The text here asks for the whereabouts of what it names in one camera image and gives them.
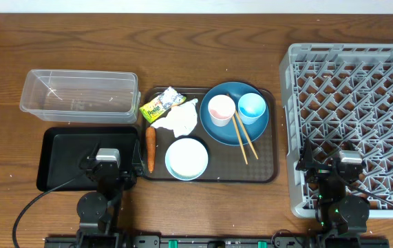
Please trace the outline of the left wooden chopstick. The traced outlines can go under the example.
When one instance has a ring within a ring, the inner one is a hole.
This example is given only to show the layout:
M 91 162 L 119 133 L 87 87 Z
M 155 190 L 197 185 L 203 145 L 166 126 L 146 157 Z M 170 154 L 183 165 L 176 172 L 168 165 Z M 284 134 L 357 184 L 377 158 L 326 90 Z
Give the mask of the left wooden chopstick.
M 241 149 L 241 151 L 242 151 L 242 155 L 243 155 L 243 158 L 244 158 L 244 162 L 245 162 L 246 165 L 248 165 L 248 159 L 247 159 L 247 157 L 246 157 L 246 152 L 245 152 L 245 150 L 244 150 L 242 138 L 241 138 L 241 135 L 240 135 L 238 126 L 237 126 L 237 122 L 236 122 L 236 120 L 235 120 L 235 115 L 233 115 L 233 116 L 231 117 L 231 120 L 233 121 L 233 125 L 234 125 L 234 128 L 235 128 L 235 133 L 236 133 L 238 142 L 239 142 L 239 144 L 240 144 L 240 149 Z

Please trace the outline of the pink cup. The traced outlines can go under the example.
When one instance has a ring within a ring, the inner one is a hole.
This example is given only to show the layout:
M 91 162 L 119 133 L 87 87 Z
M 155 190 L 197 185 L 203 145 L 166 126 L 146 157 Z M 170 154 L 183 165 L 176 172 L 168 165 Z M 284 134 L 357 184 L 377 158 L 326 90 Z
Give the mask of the pink cup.
M 210 99 L 208 111 L 213 124 L 224 127 L 235 113 L 235 102 L 231 97 L 219 94 Z

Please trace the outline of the grey dishwasher rack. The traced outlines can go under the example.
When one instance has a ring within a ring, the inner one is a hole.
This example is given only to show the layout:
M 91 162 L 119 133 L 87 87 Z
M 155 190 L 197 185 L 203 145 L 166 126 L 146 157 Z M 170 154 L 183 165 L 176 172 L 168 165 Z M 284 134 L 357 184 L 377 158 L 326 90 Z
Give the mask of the grey dishwasher rack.
M 372 218 L 393 218 L 393 44 L 294 43 L 279 66 L 288 134 L 290 208 L 315 215 L 319 193 L 296 170 L 305 140 L 326 163 L 353 144 L 366 162 L 356 185 Z

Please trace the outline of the wooden chopstick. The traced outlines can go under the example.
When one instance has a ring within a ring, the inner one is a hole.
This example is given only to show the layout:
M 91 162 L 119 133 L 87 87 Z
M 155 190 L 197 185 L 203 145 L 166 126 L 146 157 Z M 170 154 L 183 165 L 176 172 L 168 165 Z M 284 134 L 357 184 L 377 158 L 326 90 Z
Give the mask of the wooden chopstick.
M 241 135 L 240 135 L 238 126 L 237 126 L 237 122 L 236 122 L 236 120 L 235 120 L 235 115 L 233 115 L 233 116 L 231 117 L 231 120 L 233 121 L 233 125 L 234 125 L 234 128 L 235 128 L 235 133 L 236 133 L 238 142 L 239 142 L 239 144 L 240 144 L 240 149 L 241 149 L 241 151 L 242 151 L 242 155 L 243 155 L 243 158 L 244 158 L 244 162 L 245 162 L 246 165 L 248 165 L 248 159 L 247 159 L 247 157 L 246 157 L 246 152 L 245 152 L 245 150 L 244 150 L 242 138 L 241 138 Z
M 246 131 L 246 128 L 244 127 L 244 124 L 243 124 L 243 122 L 242 122 L 242 120 L 240 118 L 240 115 L 239 115 L 237 110 L 235 110 L 234 115 L 235 115 L 235 120 L 237 122 L 237 126 L 238 126 L 238 129 L 239 129 L 239 132 L 240 132 L 240 130 L 242 130 L 243 134 L 245 135 L 245 139 L 247 140 L 247 142 L 248 142 L 248 144 L 249 144 L 249 146 L 251 148 L 251 151 L 253 152 L 255 158 L 258 160 L 259 156 L 257 155 L 257 152 L 256 152 L 256 150 L 254 148 L 254 145 L 253 145 L 253 143 L 252 143 L 252 141 L 251 141 L 251 139 L 250 139 L 250 137 L 248 135 L 248 132 Z

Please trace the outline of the light blue bowl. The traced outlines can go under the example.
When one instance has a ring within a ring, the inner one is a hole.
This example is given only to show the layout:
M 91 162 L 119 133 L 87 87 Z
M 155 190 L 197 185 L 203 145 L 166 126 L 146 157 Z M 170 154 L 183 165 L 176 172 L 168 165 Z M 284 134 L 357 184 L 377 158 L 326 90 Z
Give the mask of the light blue bowl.
M 206 147 L 194 138 L 173 142 L 164 156 L 167 171 L 178 180 L 190 181 L 200 177 L 209 164 Z

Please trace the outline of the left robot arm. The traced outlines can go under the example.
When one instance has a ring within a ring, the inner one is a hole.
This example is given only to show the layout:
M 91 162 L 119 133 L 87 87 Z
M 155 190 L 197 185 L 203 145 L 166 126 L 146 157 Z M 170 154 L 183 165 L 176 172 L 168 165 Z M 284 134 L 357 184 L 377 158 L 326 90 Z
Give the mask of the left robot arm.
M 142 173 L 140 142 L 135 141 L 128 163 L 121 161 L 118 149 L 97 143 L 91 154 L 80 161 L 79 168 L 97 186 L 78 201 L 80 223 L 74 246 L 132 247 L 133 238 L 118 227 L 118 216 L 123 192 L 134 187 Z

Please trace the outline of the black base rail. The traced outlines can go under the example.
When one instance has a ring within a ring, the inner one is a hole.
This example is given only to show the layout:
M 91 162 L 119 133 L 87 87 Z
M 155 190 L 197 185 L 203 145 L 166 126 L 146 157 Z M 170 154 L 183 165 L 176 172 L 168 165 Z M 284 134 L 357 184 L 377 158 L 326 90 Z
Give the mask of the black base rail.
M 318 245 L 302 245 L 304 238 L 298 237 L 295 240 L 293 237 L 276 236 L 275 238 L 179 238 L 179 237 L 159 237 L 159 236 L 135 236 L 129 245 L 111 245 L 110 241 L 93 241 L 98 244 L 84 245 L 80 241 L 76 241 L 75 237 L 47 237 L 45 238 L 43 247 L 133 247 L 133 248 L 209 248 L 209 247 L 225 247 L 225 248 L 240 248 L 240 247 L 318 247 Z M 336 241 L 331 241 L 326 247 L 390 247 L 386 239 L 362 238 L 359 240 L 360 246 L 354 241 L 349 241 L 344 245 L 338 245 Z

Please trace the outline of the green snack wrapper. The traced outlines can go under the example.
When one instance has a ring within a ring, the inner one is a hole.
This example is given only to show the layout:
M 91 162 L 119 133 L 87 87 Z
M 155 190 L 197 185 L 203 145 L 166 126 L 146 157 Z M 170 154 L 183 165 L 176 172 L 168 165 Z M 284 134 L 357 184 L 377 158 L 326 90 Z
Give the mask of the green snack wrapper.
M 170 108 L 180 105 L 186 101 L 186 97 L 178 93 L 174 88 L 168 87 L 163 93 L 140 107 L 144 118 L 152 123 Z

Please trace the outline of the orange carrot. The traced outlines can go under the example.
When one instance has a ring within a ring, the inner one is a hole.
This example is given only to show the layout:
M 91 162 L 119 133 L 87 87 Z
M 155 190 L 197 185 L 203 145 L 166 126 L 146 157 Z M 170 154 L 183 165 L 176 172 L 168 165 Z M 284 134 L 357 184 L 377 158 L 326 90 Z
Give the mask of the orange carrot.
M 150 173 L 154 171 L 156 161 L 156 129 L 148 127 L 145 133 L 147 148 L 147 167 Z

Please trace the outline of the light blue cup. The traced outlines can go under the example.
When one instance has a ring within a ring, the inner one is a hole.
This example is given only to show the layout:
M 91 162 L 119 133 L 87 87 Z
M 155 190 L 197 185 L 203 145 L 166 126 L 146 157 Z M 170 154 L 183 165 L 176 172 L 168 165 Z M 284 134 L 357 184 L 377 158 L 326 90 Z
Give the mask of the light blue cup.
M 245 125 L 256 122 L 266 111 L 266 103 L 260 94 L 247 93 L 238 101 L 238 113 Z

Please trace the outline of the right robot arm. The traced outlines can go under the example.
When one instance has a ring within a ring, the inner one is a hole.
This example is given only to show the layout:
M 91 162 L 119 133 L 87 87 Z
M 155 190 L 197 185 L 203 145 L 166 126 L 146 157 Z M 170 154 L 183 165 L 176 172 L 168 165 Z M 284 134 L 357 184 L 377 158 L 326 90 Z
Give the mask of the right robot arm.
M 296 169 L 304 171 L 305 181 L 316 184 L 319 199 L 315 218 L 322 230 L 305 241 L 306 247 L 360 247 L 360 234 L 367 231 L 369 202 L 346 193 L 346 186 L 359 179 L 366 166 L 362 155 L 353 146 L 339 150 L 330 162 L 314 159 L 312 144 L 305 141 Z

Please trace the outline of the black plastic tray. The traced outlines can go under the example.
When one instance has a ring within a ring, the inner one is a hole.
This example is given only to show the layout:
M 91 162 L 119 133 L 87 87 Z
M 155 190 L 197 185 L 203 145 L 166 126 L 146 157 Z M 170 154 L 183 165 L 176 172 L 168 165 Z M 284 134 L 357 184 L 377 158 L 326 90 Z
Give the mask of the black plastic tray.
M 36 187 L 46 192 L 77 176 L 80 161 L 94 149 L 118 149 L 120 164 L 131 163 L 136 140 L 134 126 L 51 127 L 43 136 Z

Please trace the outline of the white napkin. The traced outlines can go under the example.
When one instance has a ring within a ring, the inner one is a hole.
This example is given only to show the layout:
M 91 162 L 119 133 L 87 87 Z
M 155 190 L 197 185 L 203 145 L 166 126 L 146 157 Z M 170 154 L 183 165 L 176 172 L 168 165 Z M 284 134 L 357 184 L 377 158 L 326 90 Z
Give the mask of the white napkin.
M 155 129 L 165 128 L 172 130 L 175 138 L 189 135 L 198 123 L 198 113 L 196 111 L 197 99 L 192 99 L 181 105 L 172 107 L 170 112 L 151 126 Z

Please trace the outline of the clear plastic bin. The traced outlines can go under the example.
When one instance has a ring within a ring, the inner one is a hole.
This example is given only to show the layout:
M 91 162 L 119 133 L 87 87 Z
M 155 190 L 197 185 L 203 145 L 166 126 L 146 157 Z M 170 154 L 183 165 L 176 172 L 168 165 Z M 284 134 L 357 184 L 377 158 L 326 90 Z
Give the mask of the clear plastic bin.
M 20 109 L 43 121 L 133 124 L 139 102 L 132 72 L 30 70 Z

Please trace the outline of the right wooden chopstick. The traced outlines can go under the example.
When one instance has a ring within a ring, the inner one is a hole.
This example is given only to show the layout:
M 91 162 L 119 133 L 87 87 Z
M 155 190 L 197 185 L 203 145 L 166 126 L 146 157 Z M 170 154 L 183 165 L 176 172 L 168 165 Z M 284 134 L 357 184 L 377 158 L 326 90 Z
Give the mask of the right wooden chopstick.
M 252 141 L 251 141 L 251 139 L 250 139 L 250 137 L 248 135 L 248 132 L 246 131 L 246 128 L 244 127 L 244 124 L 243 124 L 243 122 L 242 122 L 242 120 L 240 118 L 240 115 L 239 115 L 237 110 L 235 110 L 234 115 L 235 115 L 235 120 L 237 122 L 237 126 L 238 126 L 238 129 L 239 129 L 239 132 L 240 132 L 240 130 L 242 130 L 243 134 L 245 135 L 245 139 L 247 140 L 247 142 L 248 142 L 248 144 L 249 144 L 249 146 L 251 148 L 251 151 L 253 152 L 255 158 L 258 160 L 259 156 L 257 155 L 257 152 L 256 152 L 256 150 L 254 148 L 254 145 L 253 145 L 253 143 L 252 143 Z

